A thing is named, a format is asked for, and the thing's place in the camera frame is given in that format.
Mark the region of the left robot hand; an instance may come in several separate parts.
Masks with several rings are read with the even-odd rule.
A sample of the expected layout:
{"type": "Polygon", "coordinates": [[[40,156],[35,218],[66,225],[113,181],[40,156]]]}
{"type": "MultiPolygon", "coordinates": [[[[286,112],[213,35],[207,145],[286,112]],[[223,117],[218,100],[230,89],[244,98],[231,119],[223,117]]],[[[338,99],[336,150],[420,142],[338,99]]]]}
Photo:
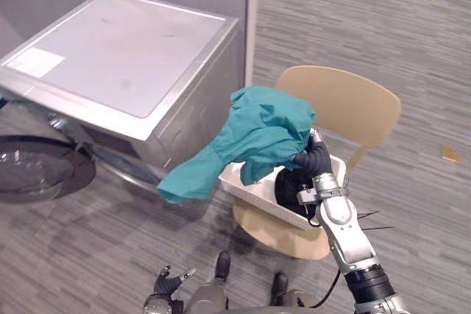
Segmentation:
{"type": "Polygon", "coordinates": [[[184,281],[190,279],[196,273],[196,268],[189,268],[181,275],[174,277],[170,277],[170,272],[170,265],[166,265],[160,271],[154,284],[154,294],[171,297],[184,281]]]}

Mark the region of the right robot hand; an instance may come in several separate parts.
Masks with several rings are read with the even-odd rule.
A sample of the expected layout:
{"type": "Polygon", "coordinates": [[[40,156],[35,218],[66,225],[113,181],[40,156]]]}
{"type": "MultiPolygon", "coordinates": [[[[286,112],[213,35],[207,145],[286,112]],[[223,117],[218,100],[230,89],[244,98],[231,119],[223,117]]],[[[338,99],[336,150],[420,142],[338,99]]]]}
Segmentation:
{"type": "Polygon", "coordinates": [[[327,146],[317,129],[312,128],[306,147],[289,159],[295,163],[305,177],[314,178],[333,173],[327,146]]]}

